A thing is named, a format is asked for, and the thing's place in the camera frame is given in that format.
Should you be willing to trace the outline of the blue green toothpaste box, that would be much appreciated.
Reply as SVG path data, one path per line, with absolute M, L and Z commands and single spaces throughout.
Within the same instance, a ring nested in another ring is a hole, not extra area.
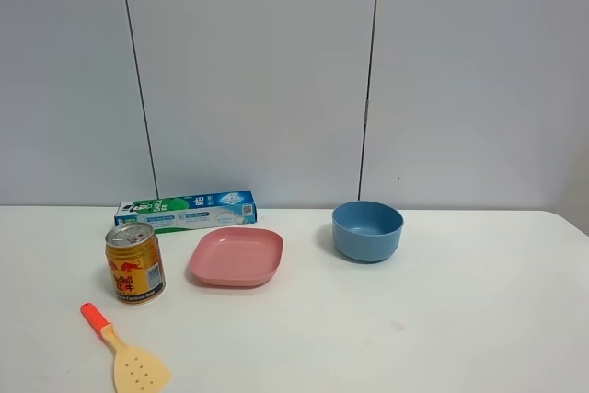
M 257 218 L 251 191 L 230 191 L 122 202 L 114 225 L 146 223 L 160 234 L 255 224 Z

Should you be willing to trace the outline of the blue bowl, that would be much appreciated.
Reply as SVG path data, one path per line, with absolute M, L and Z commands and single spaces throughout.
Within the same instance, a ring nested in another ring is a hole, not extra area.
M 364 263 L 388 260 L 398 249 L 403 226 L 402 214 L 380 202 L 347 202 L 332 212 L 335 249 Z

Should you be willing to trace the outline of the gold Red Bull can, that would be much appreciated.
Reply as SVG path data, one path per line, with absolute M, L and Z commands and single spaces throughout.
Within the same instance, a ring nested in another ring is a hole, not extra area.
M 156 232 L 146 223 L 113 227 L 105 236 L 105 255 L 116 297 L 128 305 L 155 299 L 166 279 Z

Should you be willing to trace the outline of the pink square plate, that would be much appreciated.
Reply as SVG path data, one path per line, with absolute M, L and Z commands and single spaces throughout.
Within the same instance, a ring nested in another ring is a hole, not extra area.
M 282 255 L 283 238 L 271 230 L 224 227 L 199 241 L 189 267 L 206 285 L 257 287 L 274 276 Z

